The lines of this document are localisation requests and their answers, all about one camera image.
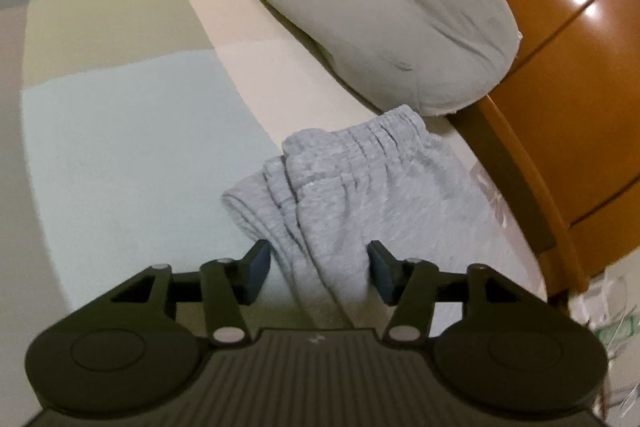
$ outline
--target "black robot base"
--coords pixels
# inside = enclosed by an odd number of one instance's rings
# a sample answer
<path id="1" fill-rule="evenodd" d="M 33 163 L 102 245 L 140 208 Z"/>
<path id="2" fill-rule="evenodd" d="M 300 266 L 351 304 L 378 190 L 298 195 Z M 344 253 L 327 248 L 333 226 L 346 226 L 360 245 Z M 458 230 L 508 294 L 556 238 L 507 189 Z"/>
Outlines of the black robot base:
<path id="1" fill-rule="evenodd" d="M 444 273 L 368 248 L 382 300 L 373 330 L 262 330 L 239 305 L 271 246 L 173 274 L 156 265 L 41 333 L 27 376 L 43 410 L 29 427 L 602 427 L 591 406 L 607 358 L 588 330 L 484 265 Z M 175 322 L 203 302 L 207 337 Z M 428 334 L 437 302 L 463 318 Z"/>

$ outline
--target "gray cat pillow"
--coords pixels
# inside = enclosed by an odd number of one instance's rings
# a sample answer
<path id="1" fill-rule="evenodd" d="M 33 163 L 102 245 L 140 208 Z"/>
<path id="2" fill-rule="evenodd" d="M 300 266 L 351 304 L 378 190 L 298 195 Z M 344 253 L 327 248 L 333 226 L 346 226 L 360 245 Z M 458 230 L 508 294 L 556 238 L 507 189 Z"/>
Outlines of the gray cat pillow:
<path id="1" fill-rule="evenodd" d="M 504 78 L 520 45 L 506 0 L 266 0 L 381 110 L 455 112 Z"/>

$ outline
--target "elastic waistband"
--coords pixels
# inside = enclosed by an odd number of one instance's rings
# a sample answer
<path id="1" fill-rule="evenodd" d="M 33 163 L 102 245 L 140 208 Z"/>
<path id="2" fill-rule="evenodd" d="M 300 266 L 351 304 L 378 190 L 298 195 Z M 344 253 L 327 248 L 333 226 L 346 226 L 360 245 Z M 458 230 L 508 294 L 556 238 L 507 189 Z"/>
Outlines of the elastic waistband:
<path id="1" fill-rule="evenodd" d="M 401 105 L 366 123 L 335 132 L 305 129 L 282 144 L 293 190 L 305 184 L 362 173 L 381 163 L 414 155 L 431 139 L 424 121 Z"/>

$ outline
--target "gray sweatpants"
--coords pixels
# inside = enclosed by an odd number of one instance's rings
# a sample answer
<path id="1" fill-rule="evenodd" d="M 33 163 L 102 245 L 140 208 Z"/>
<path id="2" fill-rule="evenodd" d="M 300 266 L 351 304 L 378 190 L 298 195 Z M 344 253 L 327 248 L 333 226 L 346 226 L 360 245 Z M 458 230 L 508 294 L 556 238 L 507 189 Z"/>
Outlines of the gray sweatpants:
<path id="1" fill-rule="evenodd" d="M 235 222 L 276 250 L 287 282 L 319 328 L 386 325 L 366 246 L 464 273 L 485 263 L 534 292 L 480 189 L 443 140 L 401 106 L 337 132 L 299 131 L 284 155 L 223 195 Z M 432 331 L 460 317 L 436 313 Z"/>

